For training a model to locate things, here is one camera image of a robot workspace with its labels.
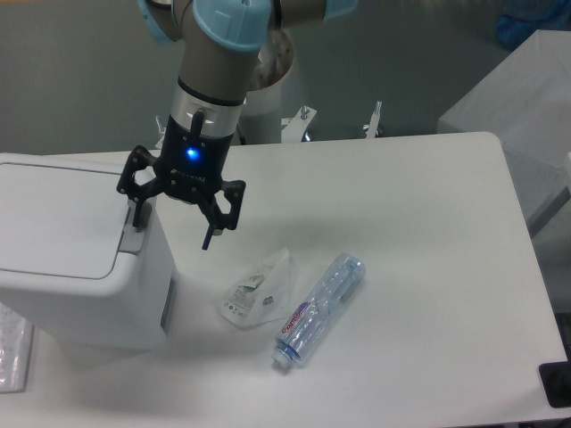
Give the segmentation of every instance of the gray floor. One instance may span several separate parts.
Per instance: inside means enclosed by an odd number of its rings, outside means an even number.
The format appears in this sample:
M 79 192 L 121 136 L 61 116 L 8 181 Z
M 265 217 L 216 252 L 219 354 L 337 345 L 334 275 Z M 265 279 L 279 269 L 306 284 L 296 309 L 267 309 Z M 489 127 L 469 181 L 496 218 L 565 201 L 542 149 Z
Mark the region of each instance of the gray floor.
M 508 54 L 496 0 L 361 0 L 350 17 L 292 30 L 285 113 L 319 111 L 317 139 L 360 136 L 377 99 L 388 136 L 436 120 Z M 156 45 L 135 0 L 0 4 L 0 151 L 130 150 L 168 117 L 182 45 Z

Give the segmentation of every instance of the white table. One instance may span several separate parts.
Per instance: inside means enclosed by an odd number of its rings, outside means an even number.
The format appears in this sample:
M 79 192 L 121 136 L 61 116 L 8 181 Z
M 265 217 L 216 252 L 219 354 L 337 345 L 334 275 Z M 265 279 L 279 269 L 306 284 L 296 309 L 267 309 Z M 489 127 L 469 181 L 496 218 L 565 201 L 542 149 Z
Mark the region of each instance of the white table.
M 122 163 L 126 153 L 77 155 Z M 499 141 L 489 134 L 232 148 L 240 224 L 201 251 L 196 207 L 158 210 L 181 279 L 165 350 L 41 333 L 2 426 L 444 427 L 571 416 L 537 367 L 565 359 Z M 270 367 L 282 322 L 240 331 L 214 303 L 287 246 L 294 302 L 341 251 L 368 279 L 309 364 Z

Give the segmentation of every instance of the white box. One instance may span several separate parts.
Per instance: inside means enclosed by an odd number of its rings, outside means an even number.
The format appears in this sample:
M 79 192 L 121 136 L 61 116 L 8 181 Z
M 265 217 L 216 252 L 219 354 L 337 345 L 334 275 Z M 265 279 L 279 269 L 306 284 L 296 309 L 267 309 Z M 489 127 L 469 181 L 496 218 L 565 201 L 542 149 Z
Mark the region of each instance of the white box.
M 143 230 L 128 222 L 120 172 L 0 154 L 0 301 L 59 340 L 150 349 L 165 342 L 175 264 L 154 208 Z

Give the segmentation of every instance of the printer lid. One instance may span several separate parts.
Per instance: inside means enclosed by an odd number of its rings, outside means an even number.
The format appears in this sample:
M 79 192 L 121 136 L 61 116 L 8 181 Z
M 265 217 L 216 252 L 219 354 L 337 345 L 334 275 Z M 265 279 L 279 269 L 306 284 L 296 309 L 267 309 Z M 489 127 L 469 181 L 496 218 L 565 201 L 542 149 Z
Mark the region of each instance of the printer lid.
M 128 215 L 119 175 L 29 158 L 0 157 L 0 271 L 108 276 Z

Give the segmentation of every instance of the silver metal ring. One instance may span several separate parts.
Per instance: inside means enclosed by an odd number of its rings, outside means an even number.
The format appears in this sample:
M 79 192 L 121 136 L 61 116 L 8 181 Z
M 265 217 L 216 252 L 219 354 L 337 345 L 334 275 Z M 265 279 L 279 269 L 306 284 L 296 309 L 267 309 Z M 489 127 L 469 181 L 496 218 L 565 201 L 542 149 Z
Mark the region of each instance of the silver metal ring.
M 221 138 L 231 136 L 236 131 L 242 106 L 227 107 L 207 103 L 177 86 L 170 116 L 184 129 L 190 130 L 194 114 L 204 112 L 203 136 Z

